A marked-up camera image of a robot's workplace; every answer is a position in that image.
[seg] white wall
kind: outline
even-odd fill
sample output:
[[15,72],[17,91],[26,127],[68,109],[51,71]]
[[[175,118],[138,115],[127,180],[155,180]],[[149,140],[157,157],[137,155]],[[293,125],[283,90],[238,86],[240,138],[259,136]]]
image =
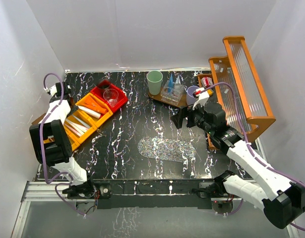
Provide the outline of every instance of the white wall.
[[0,238],[11,236],[37,171],[29,126],[48,108],[42,80],[50,71],[64,76],[27,2],[0,0]]
[[275,0],[27,0],[65,69],[209,66],[222,39],[249,47]]
[[276,117],[261,136],[267,159],[305,183],[305,0],[278,1],[251,54]]

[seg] marble pattern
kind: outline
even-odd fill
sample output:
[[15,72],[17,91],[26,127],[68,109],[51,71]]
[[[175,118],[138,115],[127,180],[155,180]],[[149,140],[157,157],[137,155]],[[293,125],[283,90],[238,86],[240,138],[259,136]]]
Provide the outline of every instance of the marble pattern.
[[[180,77],[186,90],[196,84],[197,71],[164,71],[164,82],[173,73]],[[178,109],[151,100],[147,95],[147,72],[69,73],[66,81],[72,85],[75,101],[84,97],[101,78],[108,77],[128,97],[128,103],[110,117],[75,152],[74,157],[94,180],[97,179],[212,179],[225,170],[242,178],[249,175],[220,151],[207,150],[204,131],[197,127],[177,130],[170,116]],[[188,159],[185,153],[177,161],[155,156],[146,158],[138,151],[139,142],[147,137],[184,143],[195,152]],[[151,150],[158,154],[158,144]],[[36,180],[43,178],[40,168]],[[56,171],[49,169],[49,176]]]

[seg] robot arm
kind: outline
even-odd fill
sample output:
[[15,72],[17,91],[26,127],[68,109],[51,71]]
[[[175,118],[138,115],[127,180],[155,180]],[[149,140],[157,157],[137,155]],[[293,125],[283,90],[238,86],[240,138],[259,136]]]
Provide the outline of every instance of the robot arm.
[[[63,193],[67,193],[68,196],[89,196],[94,193],[92,179],[72,156],[72,147],[63,126],[67,115],[71,112],[72,106],[69,96],[71,92],[70,86],[64,82],[63,88],[64,97],[61,104],[59,104],[61,96],[60,83],[56,83],[50,89],[45,89],[52,96],[46,115],[50,112],[52,113],[43,125],[46,163],[49,167],[67,173],[64,176],[71,182],[71,185]],[[39,135],[41,122],[37,125],[32,125],[29,129],[34,151],[40,164],[42,164]]]
[[[205,192],[237,195],[262,210],[267,219],[278,228],[285,228],[305,212],[305,188],[286,177],[267,169],[266,162],[258,162],[248,150],[244,136],[227,125],[226,114],[218,103],[206,103],[203,93],[195,93],[199,100],[190,107],[180,108],[171,117],[177,128],[181,128],[187,117],[187,127],[198,126],[210,135],[214,146],[241,165],[257,185],[247,182],[231,171],[214,178],[214,183]],[[255,156],[264,161],[257,153]]]

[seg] purple cup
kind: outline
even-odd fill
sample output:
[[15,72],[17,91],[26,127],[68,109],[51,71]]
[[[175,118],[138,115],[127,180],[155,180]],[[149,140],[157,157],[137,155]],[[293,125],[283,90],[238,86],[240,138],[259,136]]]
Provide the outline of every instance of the purple cup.
[[193,93],[198,89],[198,86],[190,86],[186,91],[186,104],[189,106],[196,102],[196,98],[193,97]]

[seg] red tray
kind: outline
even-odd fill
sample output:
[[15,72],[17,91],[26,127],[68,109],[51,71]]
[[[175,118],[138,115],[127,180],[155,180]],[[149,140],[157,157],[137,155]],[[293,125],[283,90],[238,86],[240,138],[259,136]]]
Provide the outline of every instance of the red tray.
[[[109,88],[115,89],[118,91],[118,102],[114,107],[111,107],[111,105],[109,105],[109,103],[103,98],[103,92],[99,88],[101,86],[109,86]],[[99,98],[100,100],[104,101],[108,105],[108,107],[112,110],[113,113],[115,113],[120,107],[122,107],[122,105],[124,105],[126,102],[128,102],[128,98],[123,93],[123,91],[107,80],[102,81],[99,85],[97,85],[95,88],[93,88],[91,90],[91,93],[93,95],[95,95],[97,98]]]

